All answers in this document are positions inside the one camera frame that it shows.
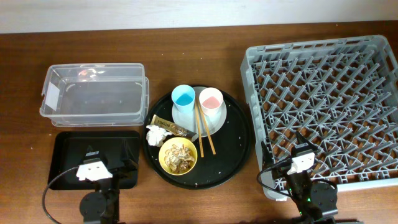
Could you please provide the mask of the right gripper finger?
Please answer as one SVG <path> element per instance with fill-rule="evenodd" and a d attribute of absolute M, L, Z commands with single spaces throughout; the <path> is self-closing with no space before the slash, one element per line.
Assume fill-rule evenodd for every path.
<path fill-rule="evenodd" d="M 261 142 L 261 150 L 262 150 L 262 170 L 268 168 L 273 165 L 273 155 L 270 151 L 270 147 L 264 141 Z"/>
<path fill-rule="evenodd" d="M 295 135 L 298 142 L 298 144 L 296 145 L 297 149 L 302 147 L 307 147 L 312 151 L 317 151 L 317 146 L 311 143 L 309 140 L 307 140 L 299 131 L 296 131 Z"/>

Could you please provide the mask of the white tissue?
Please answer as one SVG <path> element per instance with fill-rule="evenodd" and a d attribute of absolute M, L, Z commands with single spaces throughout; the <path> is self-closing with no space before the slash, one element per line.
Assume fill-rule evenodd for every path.
<path fill-rule="evenodd" d="M 172 135 L 171 132 L 156 125 L 147 125 L 146 128 L 148 129 L 146 140 L 150 146 L 161 147 L 165 138 Z"/>

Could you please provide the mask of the gold snack wrapper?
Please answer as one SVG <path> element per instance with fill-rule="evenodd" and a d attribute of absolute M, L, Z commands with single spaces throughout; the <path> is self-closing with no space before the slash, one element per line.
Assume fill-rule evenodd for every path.
<path fill-rule="evenodd" d="M 167 121 L 166 119 L 160 118 L 157 115 L 153 115 L 151 124 L 156 125 L 160 128 L 164 128 L 165 130 L 171 132 L 175 136 L 187 138 L 191 140 L 191 142 L 194 142 L 198 139 L 197 133 L 189 131 L 171 121 Z"/>

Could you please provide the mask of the yellow bowl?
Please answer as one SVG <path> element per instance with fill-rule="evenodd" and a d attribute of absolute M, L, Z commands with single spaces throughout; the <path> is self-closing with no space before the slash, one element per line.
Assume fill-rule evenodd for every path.
<path fill-rule="evenodd" d="M 192 151 L 192 156 L 195 158 L 195 162 L 192 164 L 192 167 L 188 171 L 181 173 L 181 174 L 172 173 L 171 170 L 165 164 L 165 160 L 164 160 L 165 151 L 167 149 L 170 149 L 173 144 L 176 144 L 178 146 L 181 146 L 182 144 L 184 144 L 186 147 L 188 147 Z M 197 160 L 198 160 L 197 149 L 196 149 L 195 145 L 189 139 L 186 139 L 186 138 L 181 138 L 181 137 L 170 138 L 169 140 L 164 142 L 164 144 L 162 145 L 162 147 L 160 148 L 160 151 L 159 151 L 160 166 L 161 166 L 161 168 L 163 168 L 164 171 L 166 171 L 166 173 L 171 174 L 171 175 L 185 175 L 185 174 L 189 173 L 195 167 Z"/>

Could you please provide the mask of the wooden chopstick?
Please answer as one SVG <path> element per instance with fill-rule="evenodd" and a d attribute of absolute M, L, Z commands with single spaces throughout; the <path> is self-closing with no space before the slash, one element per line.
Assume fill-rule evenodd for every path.
<path fill-rule="evenodd" d="M 196 103 L 197 103 L 197 107 L 199 109 L 201 120 L 203 121 L 203 125 L 204 125 L 205 130 L 206 130 L 207 138 L 209 140 L 212 153 L 213 153 L 213 155 L 216 155 L 216 151 L 215 151 L 215 147 L 214 147 L 214 144 L 213 144 L 213 141 L 212 141 L 212 138 L 211 138 L 210 130 L 208 128 L 208 125 L 207 125 L 207 122 L 206 122 L 206 119 L 205 119 L 205 114 L 204 114 L 204 112 L 203 112 L 203 110 L 202 110 L 202 108 L 200 106 L 200 102 L 199 102 L 198 98 L 196 98 Z"/>
<path fill-rule="evenodd" d="M 203 152 L 203 143 L 202 143 L 202 139 L 201 139 L 201 121 L 200 121 L 200 116 L 199 116 L 199 112 L 198 112 L 197 102 L 195 102 L 195 119 L 196 119 L 196 123 L 197 123 L 198 140 L 199 140 L 199 145 L 200 145 L 200 156 L 203 158 L 204 152 Z"/>

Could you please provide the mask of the pink cup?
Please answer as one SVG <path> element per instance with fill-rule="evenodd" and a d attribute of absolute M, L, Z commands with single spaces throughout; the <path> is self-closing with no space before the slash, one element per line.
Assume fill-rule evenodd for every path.
<path fill-rule="evenodd" d="M 219 89 L 208 87 L 200 92 L 199 102 L 202 111 L 207 116 L 213 116 L 217 114 L 223 103 L 223 95 Z"/>

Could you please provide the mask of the blue cup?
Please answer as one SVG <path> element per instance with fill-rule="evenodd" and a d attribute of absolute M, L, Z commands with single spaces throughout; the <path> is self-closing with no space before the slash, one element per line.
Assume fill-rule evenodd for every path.
<path fill-rule="evenodd" d="M 172 91 L 172 101 L 181 113 L 190 113 L 195 104 L 196 93 L 189 85 L 176 86 Z"/>

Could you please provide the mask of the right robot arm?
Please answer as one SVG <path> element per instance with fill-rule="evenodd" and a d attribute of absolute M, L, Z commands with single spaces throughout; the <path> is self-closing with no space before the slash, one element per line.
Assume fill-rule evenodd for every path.
<path fill-rule="evenodd" d="M 292 223 L 334 223 L 334 216 L 338 213 L 337 185 L 329 180 L 310 178 L 308 170 L 315 163 L 317 147 L 300 132 L 295 135 L 298 144 L 292 148 L 291 155 L 261 170 L 256 180 L 267 190 L 293 200 L 300 216 L 291 219 Z M 261 175 L 266 172 L 286 180 L 286 194 L 262 183 Z"/>

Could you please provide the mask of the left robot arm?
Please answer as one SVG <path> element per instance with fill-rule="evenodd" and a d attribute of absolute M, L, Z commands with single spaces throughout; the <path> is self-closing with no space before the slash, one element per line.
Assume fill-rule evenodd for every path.
<path fill-rule="evenodd" d="M 84 223 L 119 222 L 120 181 L 132 179 L 139 165 L 134 161 L 125 139 L 119 154 L 111 160 L 117 163 L 117 167 L 107 168 L 108 158 L 99 151 L 91 151 L 86 153 L 83 163 L 78 166 L 78 179 L 95 187 L 95 191 L 86 194 L 80 202 Z"/>

